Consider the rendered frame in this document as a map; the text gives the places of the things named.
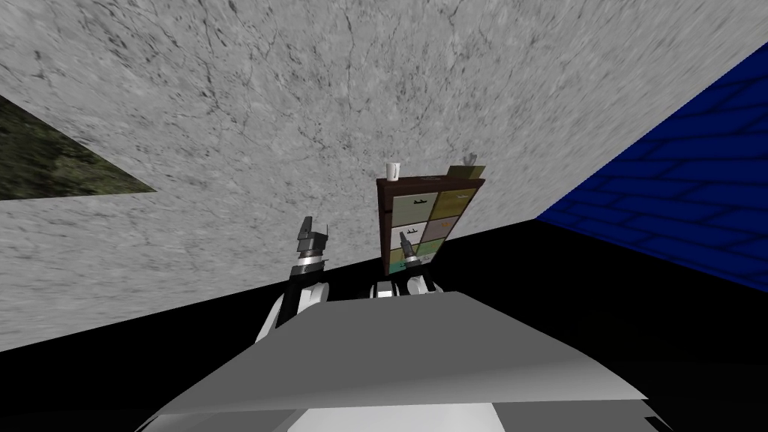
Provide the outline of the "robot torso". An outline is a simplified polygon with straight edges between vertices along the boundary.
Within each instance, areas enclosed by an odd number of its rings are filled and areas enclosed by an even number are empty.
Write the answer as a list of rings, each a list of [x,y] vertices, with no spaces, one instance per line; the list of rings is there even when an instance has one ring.
[[[460,292],[312,305],[136,432],[671,432],[631,383]]]

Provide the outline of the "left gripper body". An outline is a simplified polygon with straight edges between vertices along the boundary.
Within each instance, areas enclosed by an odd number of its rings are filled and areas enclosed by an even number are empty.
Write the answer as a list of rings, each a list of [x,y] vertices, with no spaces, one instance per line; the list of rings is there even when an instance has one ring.
[[[298,248],[299,256],[315,257],[322,256],[323,251],[326,249],[326,243],[328,236],[317,231],[301,231],[298,235]]]

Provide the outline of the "brown dresser with coloured drawers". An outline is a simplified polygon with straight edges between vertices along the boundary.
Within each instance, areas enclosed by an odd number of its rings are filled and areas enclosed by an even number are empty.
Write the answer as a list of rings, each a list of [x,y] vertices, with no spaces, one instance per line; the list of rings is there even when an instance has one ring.
[[[485,168],[470,153],[462,163],[450,166],[445,175],[401,176],[399,165],[386,168],[376,180],[379,237],[385,275],[402,272],[407,255],[404,237],[413,255],[429,263],[437,255],[485,183]]]

